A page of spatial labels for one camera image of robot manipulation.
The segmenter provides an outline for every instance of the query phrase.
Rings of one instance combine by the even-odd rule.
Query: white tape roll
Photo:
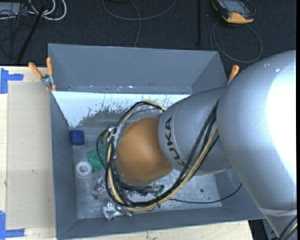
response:
[[[79,161],[74,167],[75,175],[80,179],[86,179],[92,173],[92,165],[88,161]]]

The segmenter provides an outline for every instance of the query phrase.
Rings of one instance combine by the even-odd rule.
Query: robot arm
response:
[[[287,228],[288,235],[297,232],[295,51],[257,62],[227,86],[190,95],[168,109],[151,105],[164,111],[161,117],[139,119],[126,129],[119,123],[121,137],[108,148],[108,161],[116,148],[117,168],[112,169],[121,183],[134,188],[173,168],[182,176],[157,203],[136,203],[130,211],[147,211],[168,200],[193,175],[233,168],[276,235]],[[111,166],[106,174],[115,190]],[[114,192],[123,204],[124,196]]]

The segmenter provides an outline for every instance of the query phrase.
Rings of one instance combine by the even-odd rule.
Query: cable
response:
[[[295,216],[280,234],[278,240],[287,240],[288,237],[298,228],[298,218]]]
[[[135,39],[135,42],[134,42],[134,45],[133,47],[136,47],[137,46],[137,43],[138,43],[138,39],[139,39],[139,35],[140,35],[140,31],[141,31],[141,20],[140,20],[140,13],[139,13],[139,10],[138,10],[138,7],[135,5],[134,2],[130,1],[131,4],[134,6],[136,12],[138,13],[138,18],[139,18],[139,27],[138,27],[138,34],[136,35],[136,39]]]
[[[134,106],[131,107],[131,109],[133,107],[136,107],[137,104],[140,104],[141,102],[137,102]],[[211,119],[213,117],[213,115],[216,113],[216,107],[217,107],[218,102],[216,103],[216,105],[213,107],[209,118]],[[129,110],[125,113],[125,115],[130,116],[133,113],[133,111],[129,112]],[[124,122],[127,120],[126,117],[123,117],[122,119],[122,124],[124,124]],[[210,122],[210,120],[207,120],[205,122],[205,126],[202,128],[203,130],[200,132],[200,135],[198,136],[197,139],[197,145],[195,145],[192,149],[193,152],[196,151],[198,144],[202,138],[203,133],[205,132],[205,129],[208,125],[208,122]],[[183,174],[185,173],[185,171],[187,170],[187,166],[185,166],[183,168],[183,171],[181,172],[181,174],[179,175],[178,179],[175,181],[175,183],[173,184],[173,186],[168,189],[166,192],[162,193],[160,196],[156,197],[155,199],[149,200],[149,201],[142,201],[142,202],[132,202],[130,201],[130,203],[124,201],[120,195],[122,196],[121,191],[119,190],[118,186],[116,185],[116,182],[114,181],[114,172],[111,170],[111,161],[113,159],[113,133],[115,132],[115,129],[112,129],[111,131],[111,139],[109,141],[109,145],[107,147],[107,167],[106,167],[106,173],[105,173],[105,182],[106,182],[106,188],[107,188],[107,193],[110,196],[110,198],[116,202],[117,204],[126,207],[129,211],[132,212],[142,212],[142,211],[148,211],[151,210],[153,208],[155,208],[156,206],[160,206],[163,202],[167,201],[168,199],[170,199],[172,196],[174,196],[190,179],[191,177],[194,175],[194,173],[198,170],[199,166],[201,165],[202,161],[204,160],[204,158],[206,157],[206,155],[208,154],[212,144],[215,142],[214,139],[218,136],[218,128],[217,125],[214,125],[213,131],[210,135],[210,137],[208,138],[207,143],[205,144],[204,149],[201,151],[200,155],[198,156],[198,159],[196,160],[196,162],[194,163],[193,167],[190,169],[189,173],[186,174],[186,176],[183,176]],[[187,165],[189,165],[191,161],[191,157],[187,160]]]
[[[65,0],[61,0],[61,1],[62,1],[63,8],[64,8],[62,16],[60,16],[60,17],[58,17],[58,18],[55,18],[55,17],[47,17],[47,15],[50,15],[50,14],[53,13],[54,10],[56,9],[56,1],[55,1],[55,0],[52,0],[52,3],[53,3],[52,9],[51,9],[50,11],[48,11],[48,12],[44,12],[44,13],[42,14],[42,18],[43,18],[43,19],[46,19],[46,20],[49,20],[49,21],[60,21],[60,20],[62,20],[63,18],[65,18],[66,15],[67,15],[67,4],[66,4],[66,1],[65,1]],[[35,6],[33,5],[33,3],[31,2],[31,0],[28,0],[28,2],[29,2],[31,8],[32,8],[33,11],[34,11],[34,12],[33,12],[33,11],[29,11],[29,13],[30,13],[30,14],[38,15],[38,14],[39,14],[39,11],[35,8]]]
[[[239,60],[239,59],[236,59],[236,58],[233,58],[231,57],[230,55],[228,55],[224,50],[222,50],[220,48],[220,46],[217,44],[216,42],[216,37],[215,37],[215,28],[216,26],[221,22],[221,20],[218,20],[212,27],[211,27],[211,30],[210,30],[210,46],[211,46],[211,51],[213,51],[213,42],[214,44],[216,45],[216,47],[219,49],[219,51],[221,53],[223,53],[226,57],[228,57],[229,59],[233,60],[233,61],[236,61],[236,62],[240,62],[240,63],[254,63],[256,62],[257,60],[259,60],[261,54],[262,54],[262,44],[261,44],[261,40],[259,38],[259,36],[257,35],[257,33],[250,27],[248,26],[247,24],[245,25],[249,30],[252,31],[252,33],[256,36],[258,42],[259,42],[259,46],[260,46],[260,51],[259,51],[259,54],[258,56],[253,59],[253,60],[248,60],[248,61],[245,61],[245,60]]]
[[[208,140],[207,146],[205,147],[205,149],[201,152],[201,154],[199,155],[197,161],[195,162],[194,166],[191,168],[190,172],[182,179],[181,183],[173,190],[173,191],[169,191],[168,194],[166,195],[161,195],[164,196],[163,198],[159,199],[158,197],[156,199],[154,199],[153,204],[144,206],[144,207],[126,207],[127,210],[131,211],[131,212],[145,212],[148,211],[156,206],[160,206],[162,203],[164,203],[165,201],[169,200],[171,197],[173,197],[192,177],[192,175],[194,174],[195,170],[198,168],[199,164],[201,163],[201,161],[205,158],[205,156],[207,155],[207,151],[209,149],[209,146],[211,145],[214,137],[218,134],[218,128],[217,126],[214,127],[213,132]],[[108,177],[109,177],[109,183],[111,185],[111,189],[113,191],[113,194],[116,198],[117,201],[119,201],[119,203],[121,203],[122,205],[124,205],[122,199],[120,199],[116,188],[114,186],[113,183],[113,179],[112,179],[112,175],[111,173],[108,173]]]
[[[113,17],[116,17],[118,19],[121,19],[121,20],[126,20],[126,21],[139,21],[139,25],[138,25],[138,33],[137,33],[137,36],[136,36],[136,39],[135,39],[135,42],[134,42],[134,45],[133,47],[136,47],[137,46],[137,43],[138,43],[138,39],[139,39],[139,35],[140,35],[140,31],[141,31],[141,21],[142,20],[149,20],[149,19],[153,19],[153,18],[156,18],[156,17],[159,17],[163,14],[165,14],[167,11],[169,11],[176,3],[177,0],[174,0],[173,3],[168,7],[168,9],[164,10],[163,12],[157,14],[157,15],[153,15],[153,16],[149,16],[149,17],[143,17],[141,18],[140,17],[140,13],[139,13],[139,10],[138,10],[138,7],[135,5],[135,3],[133,1],[130,0],[130,2],[132,3],[132,5],[134,6],[134,8],[136,9],[136,12],[138,14],[138,18],[126,18],[126,17],[121,17],[121,16],[118,16],[118,15],[115,15],[113,13],[111,13],[105,6],[105,0],[102,0],[102,5],[103,5],[103,8],[104,10],[109,13],[110,15],[112,15]]]
[[[200,202],[200,201],[186,201],[186,200],[180,200],[180,199],[169,199],[170,201],[177,201],[177,202],[181,202],[181,203],[187,203],[187,204],[213,204],[213,203],[217,203],[217,202],[220,202],[220,201],[223,201],[229,197],[232,197],[235,193],[237,193],[240,188],[242,187],[242,183],[240,183],[239,187],[231,194],[219,199],[219,200],[215,200],[215,201],[208,201],[208,202]]]
[[[176,3],[177,0],[174,0],[173,3],[166,9],[164,10],[163,12],[157,14],[157,15],[153,15],[153,16],[149,16],[149,17],[143,17],[143,18],[126,18],[126,17],[121,17],[121,16],[118,16],[118,15],[115,15],[113,14],[112,12],[110,12],[106,6],[105,6],[105,0],[102,0],[102,5],[103,5],[103,8],[104,10],[109,13],[110,15],[112,15],[113,17],[116,17],[118,19],[121,19],[121,20],[126,20],[126,21],[143,21],[143,20],[149,20],[149,19],[153,19],[153,18],[156,18],[156,17],[159,17],[163,14],[165,14],[167,11],[169,11]]]

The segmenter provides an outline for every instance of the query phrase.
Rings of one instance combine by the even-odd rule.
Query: white cable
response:
[[[53,8],[48,11],[48,12],[44,12],[42,14],[42,17],[46,20],[49,20],[49,21],[60,21],[62,20],[66,15],[67,15],[67,4],[66,4],[66,1],[65,0],[61,0],[62,1],[62,4],[63,4],[63,7],[64,7],[64,12],[62,14],[62,16],[58,17],[58,18],[52,18],[52,17],[47,17],[46,15],[49,15],[51,14],[55,9],[56,9],[56,1],[55,0],[52,0],[53,2]],[[32,11],[29,11],[30,14],[36,14],[38,15],[39,12],[36,10],[36,8],[33,6],[33,4],[31,3],[31,0],[28,0],[28,2],[30,3],[30,6],[32,7],[32,9],[34,10],[34,12]]]
[[[46,20],[49,20],[49,21],[60,21],[60,20],[62,20],[64,17],[66,17],[66,15],[67,15],[67,5],[66,5],[66,1],[65,1],[65,0],[61,0],[61,1],[62,1],[62,3],[63,3],[63,7],[64,7],[64,12],[63,12],[63,14],[62,14],[61,17],[59,17],[59,18],[49,18],[49,17],[43,16],[43,18],[46,19]]]
[[[34,5],[32,4],[31,0],[28,0],[28,2],[30,4],[31,8],[34,10],[34,12],[33,11],[29,11],[29,13],[30,14],[38,15],[39,11],[34,7]],[[52,9],[50,11],[48,11],[48,12],[44,12],[43,15],[49,15],[49,14],[51,14],[51,13],[54,12],[54,10],[56,9],[56,1],[52,0],[52,3],[53,3]]]

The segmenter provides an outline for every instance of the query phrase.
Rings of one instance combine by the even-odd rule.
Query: crumpled aluminum foil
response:
[[[100,177],[92,190],[92,195],[99,196],[105,193],[106,191],[106,182],[103,177]]]
[[[105,216],[105,218],[109,221],[112,218],[126,215],[131,217],[132,212],[125,209],[123,206],[117,204],[113,200],[109,200],[103,207],[102,207],[102,213]]]

